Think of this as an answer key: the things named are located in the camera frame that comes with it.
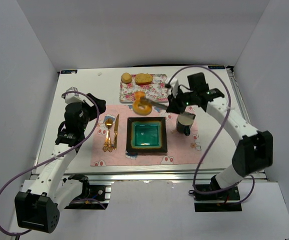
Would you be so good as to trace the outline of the steel serving tongs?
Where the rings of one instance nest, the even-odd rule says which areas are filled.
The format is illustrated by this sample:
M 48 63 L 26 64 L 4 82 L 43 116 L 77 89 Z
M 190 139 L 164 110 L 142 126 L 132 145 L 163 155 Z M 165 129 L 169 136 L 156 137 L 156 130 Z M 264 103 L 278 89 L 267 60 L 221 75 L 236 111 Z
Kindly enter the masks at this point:
M 150 104 L 150 105 L 152 105 L 152 106 L 154 106 L 154 107 L 158 107 L 158 108 L 160 108 L 160 109 L 162 109 L 162 110 L 165 110 L 165 111 L 168 113 L 168 111 L 167 111 L 168 106 L 165 105 L 165 104 L 161 104 L 161 103 L 152 101 L 152 100 L 150 100 L 150 99 L 148 99 L 148 98 L 146 98 L 146 97 L 141 97 L 141 98 L 140 98 L 140 102 L 141 102 L 142 104 Z M 189 119 L 193 119 L 193 120 L 196 118 L 196 115 L 195 115 L 195 114 L 190 113 L 190 112 L 186 112 L 186 111 L 184 111 L 184 112 L 182 112 L 182 113 L 176 113 L 176 114 L 177 114 L 177 115 L 180 115 L 180 116 L 184 116 L 184 117 L 189 118 Z

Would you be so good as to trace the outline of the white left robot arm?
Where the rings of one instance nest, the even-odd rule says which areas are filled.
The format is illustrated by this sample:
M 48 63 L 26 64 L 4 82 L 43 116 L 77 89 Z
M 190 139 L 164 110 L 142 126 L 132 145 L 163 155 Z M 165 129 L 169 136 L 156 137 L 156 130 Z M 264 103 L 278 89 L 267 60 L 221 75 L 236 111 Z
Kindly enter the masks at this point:
M 69 164 L 86 141 L 85 130 L 90 121 L 98 120 L 106 111 L 106 101 L 88 93 L 89 105 L 70 91 L 62 96 L 66 107 L 64 121 L 59 125 L 51 162 L 44 164 L 41 173 L 25 192 L 15 196 L 17 224 L 20 228 L 52 233 L 58 225 L 60 212 L 75 198 L 85 198 L 89 193 L 89 179 L 74 174 L 59 186 Z

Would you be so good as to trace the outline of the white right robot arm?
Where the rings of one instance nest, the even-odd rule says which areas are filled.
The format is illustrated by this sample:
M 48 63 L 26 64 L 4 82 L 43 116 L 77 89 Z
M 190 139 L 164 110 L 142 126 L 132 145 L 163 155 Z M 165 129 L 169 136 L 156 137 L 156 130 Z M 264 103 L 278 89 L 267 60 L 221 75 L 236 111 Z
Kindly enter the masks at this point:
M 188 106 L 198 106 L 219 124 L 232 138 L 236 149 L 231 164 L 210 180 L 210 193 L 217 194 L 231 189 L 246 176 L 273 164 L 273 135 L 260 131 L 231 108 L 231 99 L 217 88 L 211 89 L 205 75 L 200 72 L 187 77 L 189 89 L 183 92 L 177 80 L 170 79 L 166 87 L 167 112 L 181 115 Z

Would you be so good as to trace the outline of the orange ring doughnut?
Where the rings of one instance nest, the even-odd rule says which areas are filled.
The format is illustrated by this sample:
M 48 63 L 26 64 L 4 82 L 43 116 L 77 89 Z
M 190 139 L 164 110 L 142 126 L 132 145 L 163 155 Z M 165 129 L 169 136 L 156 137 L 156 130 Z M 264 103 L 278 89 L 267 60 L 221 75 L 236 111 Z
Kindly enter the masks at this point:
M 141 98 L 146 94 L 143 91 L 136 91 L 134 93 L 134 101 L 132 103 L 132 110 L 137 115 L 147 116 L 152 112 L 152 105 L 149 103 L 142 103 Z

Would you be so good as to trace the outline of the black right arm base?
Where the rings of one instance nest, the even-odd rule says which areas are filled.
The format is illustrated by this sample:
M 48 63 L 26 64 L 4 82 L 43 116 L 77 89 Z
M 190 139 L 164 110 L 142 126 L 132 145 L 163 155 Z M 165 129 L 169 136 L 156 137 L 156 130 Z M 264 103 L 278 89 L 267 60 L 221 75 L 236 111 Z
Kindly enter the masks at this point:
M 230 190 L 216 194 L 199 194 L 193 189 L 188 191 L 193 196 L 196 213 L 241 212 L 240 193 L 235 186 Z

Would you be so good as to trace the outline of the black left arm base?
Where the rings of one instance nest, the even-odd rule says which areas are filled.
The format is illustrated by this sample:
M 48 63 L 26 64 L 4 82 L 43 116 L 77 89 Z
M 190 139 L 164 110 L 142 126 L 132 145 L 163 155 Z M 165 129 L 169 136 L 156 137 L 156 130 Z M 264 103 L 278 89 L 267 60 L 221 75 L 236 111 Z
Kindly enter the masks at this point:
M 60 180 L 52 200 L 61 212 L 64 209 L 73 210 L 104 210 L 105 185 L 90 184 L 89 178 L 83 174 L 72 174 Z

